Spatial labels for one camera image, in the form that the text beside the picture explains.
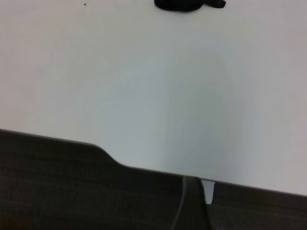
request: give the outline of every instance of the dark gray fabric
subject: dark gray fabric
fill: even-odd
[[[169,230],[181,190],[94,146],[0,131],[0,229]]]
[[[306,230],[307,198],[215,184],[208,206],[216,230]]]

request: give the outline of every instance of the black object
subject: black object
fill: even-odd
[[[189,12],[202,7],[203,0],[154,0],[154,3],[162,10]]]
[[[204,0],[204,3],[214,8],[224,8],[226,5],[224,0]]]
[[[183,192],[171,230],[211,230],[201,180],[183,178]]]

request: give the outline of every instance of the table surface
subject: table surface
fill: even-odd
[[[307,1],[2,0],[0,128],[307,195]]]

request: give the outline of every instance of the white table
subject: white table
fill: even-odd
[[[307,195],[307,1],[153,1],[0,1],[0,128]]]

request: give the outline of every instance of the white plastic piece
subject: white plastic piece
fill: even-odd
[[[206,204],[209,205],[212,203],[215,182],[202,180],[201,183],[205,192]]]

